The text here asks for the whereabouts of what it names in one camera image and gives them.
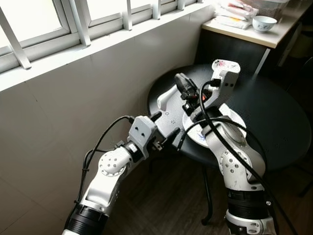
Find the plastic container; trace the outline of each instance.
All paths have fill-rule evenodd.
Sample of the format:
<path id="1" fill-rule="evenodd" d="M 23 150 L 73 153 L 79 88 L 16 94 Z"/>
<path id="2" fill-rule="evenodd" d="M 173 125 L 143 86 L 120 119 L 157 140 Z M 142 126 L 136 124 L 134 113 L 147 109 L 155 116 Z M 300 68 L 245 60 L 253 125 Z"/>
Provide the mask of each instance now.
<path id="1" fill-rule="evenodd" d="M 259 9 L 259 16 L 269 16 L 278 22 L 282 18 L 283 9 L 287 6 L 289 0 L 241 0 L 244 3 Z"/>

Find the glass window pane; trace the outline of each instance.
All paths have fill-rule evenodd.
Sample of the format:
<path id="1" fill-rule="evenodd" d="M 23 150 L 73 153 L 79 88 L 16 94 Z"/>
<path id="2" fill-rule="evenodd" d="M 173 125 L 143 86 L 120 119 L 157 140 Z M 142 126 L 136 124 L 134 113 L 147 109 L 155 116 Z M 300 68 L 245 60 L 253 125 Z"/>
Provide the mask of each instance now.
<path id="1" fill-rule="evenodd" d="M 90 18 L 96 20 L 105 16 L 110 16 L 122 12 L 122 4 L 126 0 L 87 0 Z"/>
<path id="2" fill-rule="evenodd" d="M 4 31 L 0 25 L 0 48 L 9 45 L 9 41 L 4 34 Z"/>
<path id="3" fill-rule="evenodd" d="M 152 0 L 131 0 L 131 6 L 132 8 L 144 6 L 147 4 L 151 4 Z"/>
<path id="4" fill-rule="evenodd" d="M 0 0 L 0 6 L 19 41 L 61 28 L 52 0 Z"/>

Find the white plate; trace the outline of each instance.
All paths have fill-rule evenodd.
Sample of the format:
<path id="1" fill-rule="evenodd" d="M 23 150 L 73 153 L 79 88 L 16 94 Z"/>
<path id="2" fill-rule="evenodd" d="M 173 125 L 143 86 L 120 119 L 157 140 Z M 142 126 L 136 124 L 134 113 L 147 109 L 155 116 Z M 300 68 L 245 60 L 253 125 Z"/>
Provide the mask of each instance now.
<path id="1" fill-rule="evenodd" d="M 223 114 L 223 116 L 229 116 L 230 119 L 232 119 L 233 121 L 239 123 L 240 125 L 246 127 L 246 124 L 244 122 L 244 120 L 233 110 L 231 110 L 226 104 L 222 104 L 220 106 L 220 112 Z M 193 124 L 193 122 L 191 121 L 190 117 L 187 116 L 186 113 L 183 114 L 182 116 L 182 125 L 184 127 L 184 129 L 186 130 L 189 126 L 191 126 Z M 246 132 L 243 130 L 240 130 L 242 132 L 242 134 L 244 135 L 244 137 L 246 137 Z M 191 138 L 194 142 L 200 144 L 203 147 L 208 148 L 207 143 L 205 141 L 204 136 L 202 135 L 202 128 L 200 125 L 196 125 L 195 127 L 193 127 L 188 133 L 187 135 L 189 136 L 189 138 Z"/>

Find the desk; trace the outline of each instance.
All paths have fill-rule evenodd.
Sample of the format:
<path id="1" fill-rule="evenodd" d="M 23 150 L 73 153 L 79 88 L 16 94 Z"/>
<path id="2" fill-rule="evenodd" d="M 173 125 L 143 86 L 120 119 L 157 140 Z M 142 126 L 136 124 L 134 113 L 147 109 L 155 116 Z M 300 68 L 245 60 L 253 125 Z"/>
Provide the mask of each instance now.
<path id="1" fill-rule="evenodd" d="M 210 65 L 192 65 L 172 70 L 160 77 L 152 86 L 148 96 L 148 111 L 160 111 L 157 97 L 174 85 L 174 76 L 183 72 L 199 87 L 212 75 Z M 163 136 L 174 128 L 182 127 L 182 104 L 179 92 L 169 100 L 167 111 L 156 121 Z M 226 104 L 237 112 L 245 121 L 247 128 L 261 142 L 268 159 L 268 170 L 282 169 L 304 156 L 311 143 L 309 121 L 298 103 L 284 90 L 263 77 L 251 79 L 240 75 L 233 96 Z M 173 146 L 177 147 L 181 133 Z M 249 145 L 261 153 L 261 149 L 247 138 Z M 189 158 L 210 167 L 217 168 L 213 153 L 190 138 L 186 138 L 182 153 Z"/>
<path id="2" fill-rule="evenodd" d="M 255 32 L 252 26 L 243 30 L 214 20 L 204 23 L 196 63 L 212 63 L 217 58 L 232 60 L 238 62 L 244 72 L 258 74 L 270 54 L 270 71 L 289 47 L 289 42 L 293 41 L 296 23 L 311 4 L 312 0 L 291 0 L 283 10 L 281 22 L 266 33 Z"/>

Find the white desk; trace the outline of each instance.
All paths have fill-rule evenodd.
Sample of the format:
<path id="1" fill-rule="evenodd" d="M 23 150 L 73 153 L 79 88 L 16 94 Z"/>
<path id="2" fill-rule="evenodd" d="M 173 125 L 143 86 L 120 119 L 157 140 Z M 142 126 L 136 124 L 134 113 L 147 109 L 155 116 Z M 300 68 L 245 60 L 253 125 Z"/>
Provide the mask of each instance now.
<path id="1" fill-rule="evenodd" d="M 245 41 L 257 43 L 268 48 L 276 48 L 289 30 L 298 22 L 300 17 L 312 4 L 312 0 L 296 0 L 290 2 L 283 10 L 283 17 L 280 23 L 276 24 L 266 33 L 258 33 L 250 26 L 243 30 L 226 25 L 219 24 L 210 20 L 202 25 L 202 28 L 212 32 L 224 34 Z"/>

